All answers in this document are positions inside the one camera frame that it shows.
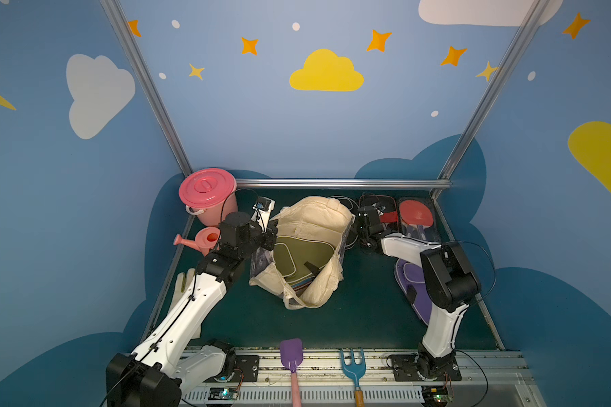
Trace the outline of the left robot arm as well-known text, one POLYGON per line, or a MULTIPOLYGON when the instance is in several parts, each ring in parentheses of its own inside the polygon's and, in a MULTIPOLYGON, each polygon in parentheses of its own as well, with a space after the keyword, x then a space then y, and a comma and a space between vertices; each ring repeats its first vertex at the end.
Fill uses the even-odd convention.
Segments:
POLYGON ((130 354, 116 354, 106 368, 105 406, 178 406, 183 394, 215 376, 228 376, 233 350, 209 344, 183 358, 207 315, 259 249, 271 249, 278 223, 271 211, 234 212, 220 223, 220 238, 195 268, 193 279, 159 326, 130 354))

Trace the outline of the olive green paddle case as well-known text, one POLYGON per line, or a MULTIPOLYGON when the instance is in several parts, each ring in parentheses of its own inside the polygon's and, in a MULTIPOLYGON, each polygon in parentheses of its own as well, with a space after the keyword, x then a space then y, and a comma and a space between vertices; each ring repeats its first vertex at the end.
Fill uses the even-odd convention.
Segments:
POLYGON ((277 237, 273 249, 276 268, 294 290, 305 288, 331 260, 332 244, 298 237, 277 237))

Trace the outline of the black red paddle case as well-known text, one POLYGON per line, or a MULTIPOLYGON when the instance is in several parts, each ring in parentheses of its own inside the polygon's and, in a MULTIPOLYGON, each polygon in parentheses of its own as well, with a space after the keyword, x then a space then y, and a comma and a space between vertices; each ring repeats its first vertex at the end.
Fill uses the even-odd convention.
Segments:
POLYGON ((396 201, 392 196, 364 193, 359 198, 358 203, 361 208, 367 206, 375 208, 378 214, 379 224, 386 232, 399 231, 399 215, 396 208, 396 201))

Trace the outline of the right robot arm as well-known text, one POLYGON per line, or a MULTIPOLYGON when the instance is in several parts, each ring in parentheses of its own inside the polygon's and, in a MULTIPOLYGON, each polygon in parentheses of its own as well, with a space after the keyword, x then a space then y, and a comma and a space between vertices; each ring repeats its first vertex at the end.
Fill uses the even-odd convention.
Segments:
POLYGON ((361 244, 422 268, 432 306, 426 334, 419 344, 417 366, 422 377, 439 376, 452 364, 461 321, 470 301, 481 291, 475 269, 457 242, 426 242, 388 232, 373 206, 358 210, 357 224, 361 244))

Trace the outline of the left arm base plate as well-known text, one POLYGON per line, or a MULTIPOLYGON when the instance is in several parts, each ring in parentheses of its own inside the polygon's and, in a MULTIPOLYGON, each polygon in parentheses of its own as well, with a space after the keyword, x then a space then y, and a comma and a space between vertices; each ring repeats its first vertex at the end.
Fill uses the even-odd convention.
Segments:
POLYGON ((207 383, 256 383, 260 371, 258 355, 237 355, 235 362, 227 361, 223 371, 206 380, 207 383))

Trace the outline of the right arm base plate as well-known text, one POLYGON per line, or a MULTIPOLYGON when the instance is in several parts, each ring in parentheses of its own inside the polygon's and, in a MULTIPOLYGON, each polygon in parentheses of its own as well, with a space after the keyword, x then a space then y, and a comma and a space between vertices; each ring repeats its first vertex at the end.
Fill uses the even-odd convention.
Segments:
POLYGON ((442 358, 422 354, 391 354, 387 364, 397 382, 453 382, 462 380, 455 354, 442 358))

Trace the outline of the cream canvas tote bag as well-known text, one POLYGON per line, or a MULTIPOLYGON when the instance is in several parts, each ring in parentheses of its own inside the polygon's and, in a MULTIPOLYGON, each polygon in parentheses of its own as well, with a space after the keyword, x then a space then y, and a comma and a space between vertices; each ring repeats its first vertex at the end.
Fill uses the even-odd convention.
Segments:
POLYGON ((336 198, 310 196, 271 218, 271 249, 251 258, 249 284, 283 300, 288 310, 325 305, 344 280, 342 262, 355 217, 336 198))

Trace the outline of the black white-piped paddle case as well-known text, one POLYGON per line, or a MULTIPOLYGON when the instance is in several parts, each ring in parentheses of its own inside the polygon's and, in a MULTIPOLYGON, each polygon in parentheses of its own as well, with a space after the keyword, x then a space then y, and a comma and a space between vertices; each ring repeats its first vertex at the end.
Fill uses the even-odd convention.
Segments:
POLYGON ((354 199, 346 197, 346 196, 341 196, 341 195, 331 196, 331 198, 338 200, 353 215, 357 215, 359 206, 358 206, 358 203, 354 199))

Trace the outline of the clear-packaged red paddle set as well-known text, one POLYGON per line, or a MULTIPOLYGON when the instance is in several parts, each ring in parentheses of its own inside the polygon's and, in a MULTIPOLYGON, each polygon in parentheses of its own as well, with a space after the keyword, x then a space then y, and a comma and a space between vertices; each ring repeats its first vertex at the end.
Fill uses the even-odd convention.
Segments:
POLYGON ((434 223, 433 212, 425 203, 402 198, 398 201, 398 212, 403 235, 425 242, 439 242, 441 237, 434 223))

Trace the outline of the purple paddle case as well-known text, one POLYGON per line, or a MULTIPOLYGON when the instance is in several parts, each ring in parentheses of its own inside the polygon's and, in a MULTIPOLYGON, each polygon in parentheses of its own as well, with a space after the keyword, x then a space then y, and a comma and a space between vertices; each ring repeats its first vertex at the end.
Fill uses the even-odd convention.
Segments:
POLYGON ((418 318, 429 325, 433 302, 427 292, 424 270, 414 263, 398 259, 395 279, 418 318))

